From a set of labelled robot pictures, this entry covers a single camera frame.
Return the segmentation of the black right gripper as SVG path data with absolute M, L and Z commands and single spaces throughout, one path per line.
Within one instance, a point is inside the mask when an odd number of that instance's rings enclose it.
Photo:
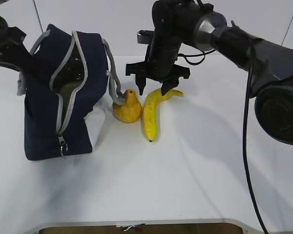
M 152 43 L 147 45 L 145 60 L 126 65 L 126 75 L 136 75 L 140 96 L 147 78 L 163 83 L 162 96 L 179 85 L 178 78 L 189 78 L 189 68 L 175 64 L 181 44 L 182 40 L 177 36 L 164 37 L 154 33 Z

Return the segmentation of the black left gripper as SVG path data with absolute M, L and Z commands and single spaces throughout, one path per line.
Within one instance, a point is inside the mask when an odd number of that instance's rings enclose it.
M 0 29 L 0 67 L 36 76 L 44 65 L 26 49 L 25 37 L 17 27 Z

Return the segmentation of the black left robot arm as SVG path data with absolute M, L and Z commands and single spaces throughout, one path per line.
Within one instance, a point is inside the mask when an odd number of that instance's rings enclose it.
M 10 27 L 0 16 L 0 67 L 29 75 L 32 80 L 42 83 L 40 75 L 44 64 L 34 55 L 39 44 L 33 44 L 28 50 L 24 45 L 25 38 L 25 32 L 16 26 Z

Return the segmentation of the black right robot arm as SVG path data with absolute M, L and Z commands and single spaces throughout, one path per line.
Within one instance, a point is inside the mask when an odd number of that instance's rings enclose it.
M 293 145 L 293 49 L 253 36 L 215 12 L 210 3 L 158 0 L 152 6 L 154 30 L 141 30 L 145 59 L 126 65 L 142 92 L 146 80 L 162 84 L 163 94 L 188 79 L 190 70 L 176 64 L 182 44 L 205 56 L 217 51 L 249 74 L 247 97 L 254 98 L 262 129 L 277 141 Z

